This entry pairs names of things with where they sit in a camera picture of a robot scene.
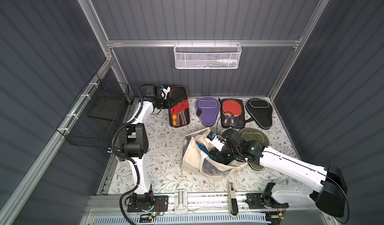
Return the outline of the clear ping pong paddle set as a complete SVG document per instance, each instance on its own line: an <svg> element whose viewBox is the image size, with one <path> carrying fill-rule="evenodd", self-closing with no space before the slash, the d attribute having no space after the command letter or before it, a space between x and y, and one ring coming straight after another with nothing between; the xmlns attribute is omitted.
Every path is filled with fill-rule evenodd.
<svg viewBox="0 0 384 225"><path fill-rule="evenodd" d="M243 129L246 125L244 104L240 99L225 98L221 103L221 125L224 129Z"/></svg>

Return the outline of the purple paddle case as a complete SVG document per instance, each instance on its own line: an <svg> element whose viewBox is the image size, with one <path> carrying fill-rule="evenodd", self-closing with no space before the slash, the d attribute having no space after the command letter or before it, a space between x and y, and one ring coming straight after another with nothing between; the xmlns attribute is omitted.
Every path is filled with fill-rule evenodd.
<svg viewBox="0 0 384 225"><path fill-rule="evenodd" d="M200 97L195 102L196 115L205 127L215 124L221 109L218 99L211 96Z"/></svg>

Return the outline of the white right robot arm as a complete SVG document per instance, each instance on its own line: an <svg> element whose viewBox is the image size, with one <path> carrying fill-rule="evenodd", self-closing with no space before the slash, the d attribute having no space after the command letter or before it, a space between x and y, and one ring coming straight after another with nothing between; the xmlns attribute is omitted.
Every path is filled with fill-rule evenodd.
<svg viewBox="0 0 384 225"><path fill-rule="evenodd" d="M226 165L237 161L274 169L302 186L279 186L276 182L266 185L258 198L250 199L249 205L266 208L285 208L289 204L314 204L320 211L342 218L349 214L347 185L341 170L335 166L324 168L284 155L257 140L246 140L233 129L221 136L210 132L206 139L214 148L210 154Z"/></svg>

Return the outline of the red black mesh paddle set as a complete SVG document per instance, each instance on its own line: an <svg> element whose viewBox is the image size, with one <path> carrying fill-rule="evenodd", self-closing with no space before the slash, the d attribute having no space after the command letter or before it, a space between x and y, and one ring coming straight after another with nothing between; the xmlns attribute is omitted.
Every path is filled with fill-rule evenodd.
<svg viewBox="0 0 384 225"><path fill-rule="evenodd" d="M183 86L173 86L168 95L169 119L173 128L190 124L190 107L188 92Z"/></svg>

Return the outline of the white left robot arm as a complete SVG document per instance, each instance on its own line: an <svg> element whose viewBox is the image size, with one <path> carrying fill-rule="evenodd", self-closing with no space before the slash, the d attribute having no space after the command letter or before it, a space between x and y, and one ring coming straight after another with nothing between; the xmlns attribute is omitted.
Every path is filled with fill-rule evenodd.
<svg viewBox="0 0 384 225"><path fill-rule="evenodd" d="M113 136L112 152L123 164L130 166L134 176L134 188L120 198L123 212L145 212L154 209L154 193L147 174L146 153L149 139L145 123L155 109L167 108L167 85L143 84L138 88L139 102L133 105L127 122Z"/></svg>

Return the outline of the black paddle case white piping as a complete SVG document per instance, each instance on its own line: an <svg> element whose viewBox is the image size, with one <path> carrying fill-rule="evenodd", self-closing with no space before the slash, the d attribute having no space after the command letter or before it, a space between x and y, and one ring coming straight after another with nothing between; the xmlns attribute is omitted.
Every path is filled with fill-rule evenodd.
<svg viewBox="0 0 384 225"><path fill-rule="evenodd" d="M246 123L255 121L263 130L269 130L273 125L273 107L269 102L261 98L252 98L246 101L245 108L251 115Z"/></svg>

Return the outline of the green paddle case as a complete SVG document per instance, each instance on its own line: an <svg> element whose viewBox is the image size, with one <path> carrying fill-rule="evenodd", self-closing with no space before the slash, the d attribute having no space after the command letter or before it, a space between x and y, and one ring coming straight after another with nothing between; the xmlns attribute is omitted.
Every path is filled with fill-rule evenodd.
<svg viewBox="0 0 384 225"><path fill-rule="evenodd" d="M246 161L252 170L263 170L260 158L264 149L270 145L269 139L263 132L254 128L244 128L240 135L243 139L239 148L240 158Z"/></svg>

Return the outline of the blue paddle case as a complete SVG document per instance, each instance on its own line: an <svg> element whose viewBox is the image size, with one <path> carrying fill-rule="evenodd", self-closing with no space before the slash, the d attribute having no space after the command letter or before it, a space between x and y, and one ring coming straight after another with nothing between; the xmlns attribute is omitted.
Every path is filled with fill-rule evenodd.
<svg viewBox="0 0 384 225"><path fill-rule="evenodd" d="M203 145L203 144L199 144L197 143L198 145L198 148L204 152L210 159L212 159L213 161L215 162L218 162L220 164L224 164L224 165L228 165L230 162L232 162L234 160L233 157L217 157L216 155L213 155L209 152L209 150Z"/></svg>

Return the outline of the cream canvas tote bag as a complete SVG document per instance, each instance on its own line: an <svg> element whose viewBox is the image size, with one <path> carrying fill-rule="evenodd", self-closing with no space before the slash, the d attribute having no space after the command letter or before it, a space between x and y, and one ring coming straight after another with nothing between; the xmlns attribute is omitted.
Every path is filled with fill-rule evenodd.
<svg viewBox="0 0 384 225"><path fill-rule="evenodd" d="M214 146L206 140L209 128L188 134L184 137L182 171L199 172L210 179L223 179L233 172L242 171L246 163L232 161L228 165L221 164L209 158L199 144L210 150Z"/></svg>

